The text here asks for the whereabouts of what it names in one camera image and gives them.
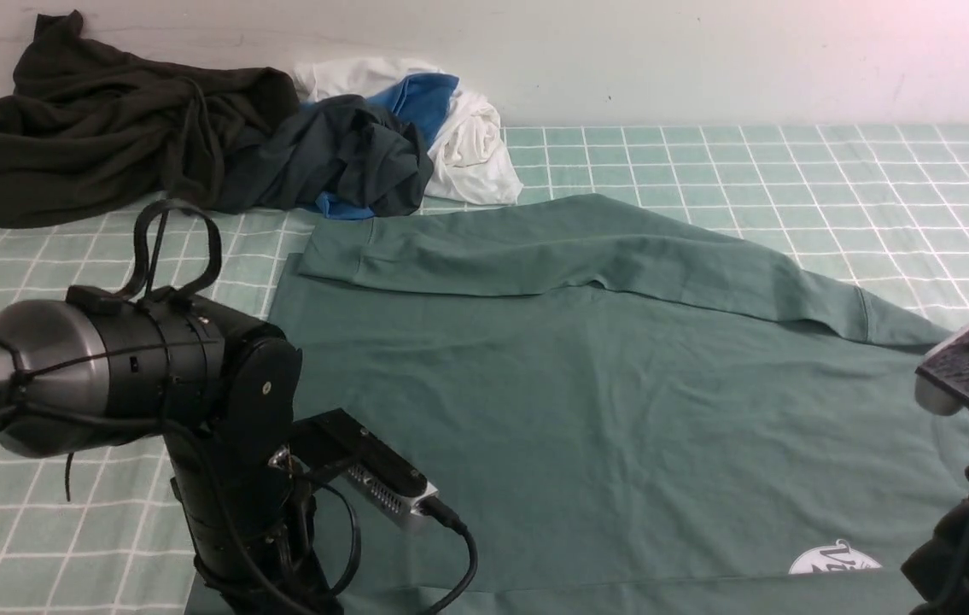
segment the white logo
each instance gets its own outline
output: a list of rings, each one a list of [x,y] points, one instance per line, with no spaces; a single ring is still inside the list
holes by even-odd
[[[842,570],[863,570],[882,568],[878,561],[863,555],[848,545],[848,541],[836,541],[823,548],[813,548],[797,557],[791,565],[789,575],[809,575],[812,572],[840,572]]]

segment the pile of clothes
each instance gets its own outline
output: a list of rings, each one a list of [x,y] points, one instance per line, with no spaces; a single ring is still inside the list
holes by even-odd
[[[164,190],[207,210],[407,215],[425,194],[518,198],[499,114],[449,73],[363,58],[211,70],[82,38],[39,15],[0,97],[0,227],[61,225]]]

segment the white wall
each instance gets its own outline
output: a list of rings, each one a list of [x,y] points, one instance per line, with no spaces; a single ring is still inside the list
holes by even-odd
[[[969,0],[0,0],[0,94],[70,8],[192,65],[430,59],[508,124],[969,120]]]

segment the table surface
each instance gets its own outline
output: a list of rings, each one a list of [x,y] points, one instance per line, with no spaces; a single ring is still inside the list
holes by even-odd
[[[597,191],[780,250],[957,327],[969,319],[969,125],[508,128],[519,205]],[[0,308],[116,289],[140,207],[34,230],[0,230]],[[427,199],[421,214],[480,209]],[[315,214],[215,215],[225,261],[215,301],[266,315],[286,256]],[[202,225],[173,217],[161,283],[203,268]],[[63,459],[0,448],[0,612],[181,612],[194,570],[160,439]],[[371,557],[380,557],[372,553]]]

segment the black strap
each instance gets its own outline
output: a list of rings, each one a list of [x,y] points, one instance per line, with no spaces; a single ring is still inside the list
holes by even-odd
[[[181,202],[181,200],[161,199],[153,202],[141,211],[136,218],[136,229],[134,229],[134,265],[124,288],[116,292],[118,299],[131,301],[139,295],[148,284],[149,272],[151,272],[151,262],[149,262],[149,249],[146,246],[146,231],[149,230],[149,223],[155,218],[166,213],[166,211],[184,211],[184,213],[203,218],[203,225],[207,227],[207,268],[203,269],[199,277],[183,285],[179,291],[173,293],[173,299],[188,300],[196,292],[199,292],[219,279],[222,272],[222,235],[219,234],[219,227],[214,221],[204,214],[200,208],[191,203]]]

